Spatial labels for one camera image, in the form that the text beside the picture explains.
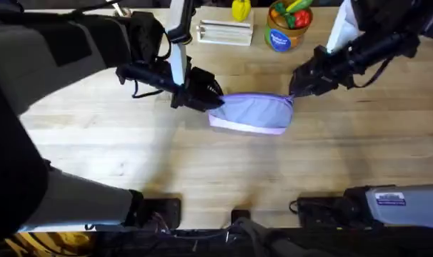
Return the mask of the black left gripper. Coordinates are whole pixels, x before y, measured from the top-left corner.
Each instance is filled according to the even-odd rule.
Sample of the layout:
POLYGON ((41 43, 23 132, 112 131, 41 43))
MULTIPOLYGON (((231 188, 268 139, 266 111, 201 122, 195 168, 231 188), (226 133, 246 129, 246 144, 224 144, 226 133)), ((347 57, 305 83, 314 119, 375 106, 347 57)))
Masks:
POLYGON ((214 74, 193 66, 186 54, 194 14, 194 10, 172 11, 166 28, 150 12, 136 11, 118 19, 127 28, 131 47, 131 62, 116 68, 119 82, 142 82, 156 89, 133 93, 134 99, 169 92, 175 109, 208 111, 224 104, 224 92, 214 74))

